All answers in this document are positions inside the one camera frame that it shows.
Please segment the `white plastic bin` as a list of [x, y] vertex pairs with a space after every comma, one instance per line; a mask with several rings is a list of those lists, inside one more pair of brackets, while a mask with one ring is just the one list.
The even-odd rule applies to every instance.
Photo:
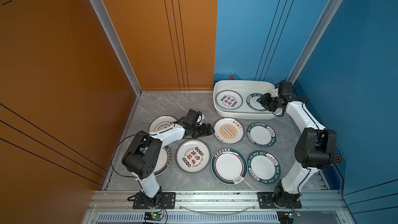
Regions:
[[[257, 112], [251, 109], [247, 103], [246, 98], [252, 93], [272, 93], [275, 85], [268, 82], [250, 81], [250, 80], [221, 80], [215, 83], [213, 90], [213, 102], [216, 112], [221, 117], [230, 117], [237, 119], [255, 119], [255, 120], [270, 120], [282, 115], [282, 110], [278, 109], [275, 113], [272, 112]], [[223, 90], [233, 90], [239, 93], [243, 99], [243, 104], [236, 110], [224, 110], [216, 103], [216, 95]]]

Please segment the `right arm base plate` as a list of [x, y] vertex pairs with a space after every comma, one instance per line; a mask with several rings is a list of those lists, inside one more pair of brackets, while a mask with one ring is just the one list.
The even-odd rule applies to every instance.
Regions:
[[299, 194], [283, 192], [276, 196], [274, 192], [258, 192], [257, 196], [261, 209], [302, 208]]

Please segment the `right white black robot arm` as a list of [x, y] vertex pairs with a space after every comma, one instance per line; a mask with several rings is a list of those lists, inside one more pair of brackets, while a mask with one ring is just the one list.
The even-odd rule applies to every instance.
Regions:
[[278, 181], [273, 194], [277, 207], [293, 207], [308, 180], [333, 162], [337, 133], [326, 128], [309, 112], [304, 101], [294, 94], [292, 83], [280, 82], [274, 92], [262, 95], [257, 102], [271, 113], [281, 109], [301, 132], [294, 149], [295, 163]]

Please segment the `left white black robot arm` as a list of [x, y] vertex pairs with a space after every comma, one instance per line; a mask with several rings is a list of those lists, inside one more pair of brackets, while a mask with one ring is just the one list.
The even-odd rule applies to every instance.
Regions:
[[161, 149], [184, 138], [201, 138], [211, 136], [214, 129], [210, 123], [203, 123], [201, 112], [189, 110], [185, 117], [172, 122], [171, 126], [158, 132], [139, 131], [122, 157], [122, 164], [135, 178], [141, 190], [138, 196], [149, 207], [161, 203], [162, 188], [154, 174], [155, 165]]

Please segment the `orange sunburst plate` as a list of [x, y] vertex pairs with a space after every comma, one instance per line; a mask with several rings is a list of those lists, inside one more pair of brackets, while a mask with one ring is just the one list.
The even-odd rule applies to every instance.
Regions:
[[240, 142], [245, 134], [243, 125], [234, 118], [221, 118], [215, 125], [215, 137], [225, 144], [236, 144]]

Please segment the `green lettered rim plate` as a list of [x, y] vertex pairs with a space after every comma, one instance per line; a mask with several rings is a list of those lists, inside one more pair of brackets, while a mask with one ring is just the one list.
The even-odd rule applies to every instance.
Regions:
[[246, 103], [251, 109], [257, 112], [267, 112], [267, 109], [257, 101], [261, 96], [261, 93], [252, 93], [246, 98]]

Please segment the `red character plate back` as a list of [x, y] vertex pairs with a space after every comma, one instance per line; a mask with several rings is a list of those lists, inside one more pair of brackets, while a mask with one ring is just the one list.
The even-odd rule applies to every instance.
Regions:
[[233, 90], [223, 90], [216, 95], [216, 103], [224, 110], [236, 110], [243, 104], [239, 93]]

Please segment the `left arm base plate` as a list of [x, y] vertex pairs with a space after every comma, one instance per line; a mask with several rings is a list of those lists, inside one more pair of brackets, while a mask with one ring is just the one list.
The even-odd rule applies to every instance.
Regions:
[[139, 192], [135, 195], [133, 201], [134, 209], [174, 209], [176, 203], [175, 192], [162, 192], [155, 195], [154, 198], [147, 197], [144, 193]]

